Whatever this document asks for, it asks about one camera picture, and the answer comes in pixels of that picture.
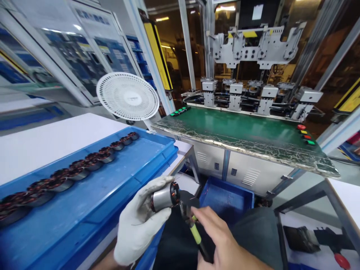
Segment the control button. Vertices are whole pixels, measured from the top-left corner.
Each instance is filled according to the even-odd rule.
[[[304,129],[306,129],[306,126],[304,126],[304,125],[297,125],[297,129],[299,129],[299,130],[304,130]]]

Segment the metal table leg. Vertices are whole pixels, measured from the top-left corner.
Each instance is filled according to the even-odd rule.
[[[302,175],[304,175],[306,171],[301,169],[293,169],[287,176],[283,175],[281,177],[282,181],[274,187],[271,191],[267,192],[265,197],[266,200],[272,200],[276,196],[279,195],[284,189],[290,186],[295,180],[299,179]]]
[[[297,195],[295,198],[287,201],[283,205],[280,205],[275,209],[275,212],[287,213],[324,196],[328,197],[342,226],[348,234],[349,239],[353,243],[357,253],[360,255],[360,235],[358,234],[358,227],[354,223],[353,218],[348,214],[345,206],[341,202],[341,199],[329,183],[329,180],[326,179],[322,181],[307,191]]]
[[[200,184],[199,181],[199,167],[198,167],[198,163],[196,161],[196,156],[195,156],[195,151],[194,151],[194,146],[191,147],[191,149],[189,150],[189,152],[186,154],[186,156],[189,159],[190,162],[190,166],[192,168],[192,172],[194,173],[194,177],[195,177],[195,181]]]

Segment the red button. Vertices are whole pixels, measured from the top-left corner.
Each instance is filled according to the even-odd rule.
[[[344,268],[345,270],[350,269],[350,263],[343,255],[341,255],[339,253],[335,253],[334,257],[335,257],[335,261],[338,263],[338,265],[341,268]]]
[[[299,129],[299,130],[304,130],[304,129],[306,129],[306,126],[304,126],[304,125],[297,125],[297,129]]]

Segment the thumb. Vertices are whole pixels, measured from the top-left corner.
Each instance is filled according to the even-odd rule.
[[[155,235],[168,220],[170,214],[171,208],[165,208],[157,212],[143,224],[145,228],[144,231],[146,231],[148,235]]]

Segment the ceiling light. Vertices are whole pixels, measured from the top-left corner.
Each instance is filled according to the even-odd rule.
[[[230,6],[230,7],[221,6],[221,7],[216,8],[216,11],[223,11],[223,10],[225,10],[225,11],[235,11],[235,6]]]
[[[75,26],[75,28],[77,29],[77,30],[81,30],[81,26],[79,26],[79,25],[77,25],[77,24],[74,24],[74,26]]]
[[[156,21],[166,21],[169,17],[157,18]]]

